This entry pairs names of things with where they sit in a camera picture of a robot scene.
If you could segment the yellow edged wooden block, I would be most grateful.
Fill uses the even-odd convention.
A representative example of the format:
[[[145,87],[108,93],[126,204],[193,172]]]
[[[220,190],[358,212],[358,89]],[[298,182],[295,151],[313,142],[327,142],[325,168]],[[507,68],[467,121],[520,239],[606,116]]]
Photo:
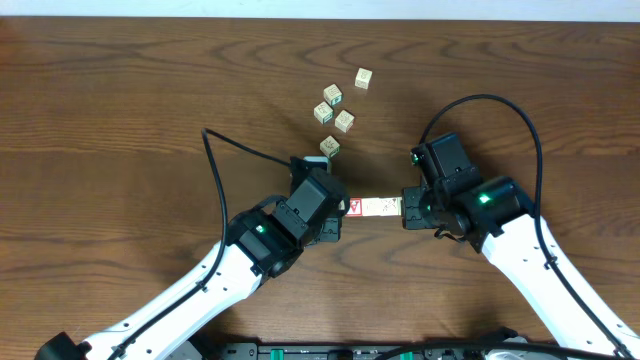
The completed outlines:
[[[324,156],[329,159],[340,152],[340,144],[333,136],[328,136],[324,140],[322,140],[320,142],[319,148]]]

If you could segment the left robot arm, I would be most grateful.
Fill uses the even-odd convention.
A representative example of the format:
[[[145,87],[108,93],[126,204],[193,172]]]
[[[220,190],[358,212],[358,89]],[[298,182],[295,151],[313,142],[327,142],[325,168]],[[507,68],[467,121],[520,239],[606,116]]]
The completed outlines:
[[[79,343],[61,332],[36,360],[167,358],[214,317],[286,272],[348,201],[338,179],[311,169],[290,197],[272,196],[236,215],[195,268],[141,309]]]

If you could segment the wooden block row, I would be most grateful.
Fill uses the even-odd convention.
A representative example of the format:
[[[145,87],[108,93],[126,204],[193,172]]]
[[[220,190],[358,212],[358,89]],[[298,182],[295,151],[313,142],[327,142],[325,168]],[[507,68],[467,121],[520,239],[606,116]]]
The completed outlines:
[[[397,216],[398,204],[396,197],[380,198],[378,205],[378,214],[380,216]]]

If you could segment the red letter block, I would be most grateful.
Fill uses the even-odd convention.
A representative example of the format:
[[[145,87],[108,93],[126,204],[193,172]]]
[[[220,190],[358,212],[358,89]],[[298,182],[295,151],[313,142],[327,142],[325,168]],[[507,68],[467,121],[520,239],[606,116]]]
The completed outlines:
[[[362,217],[362,216],[363,216],[362,199],[352,198],[349,201],[346,217]]]

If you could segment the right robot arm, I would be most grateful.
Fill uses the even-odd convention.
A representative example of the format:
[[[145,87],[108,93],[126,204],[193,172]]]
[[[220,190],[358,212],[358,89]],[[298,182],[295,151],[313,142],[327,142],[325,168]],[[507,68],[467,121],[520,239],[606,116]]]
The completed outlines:
[[[402,191],[407,230],[468,243],[522,294],[562,347],[621,359],[639,337],[604,302],[555,241],[535,203],[509,177],[485,181],[476,167]]]

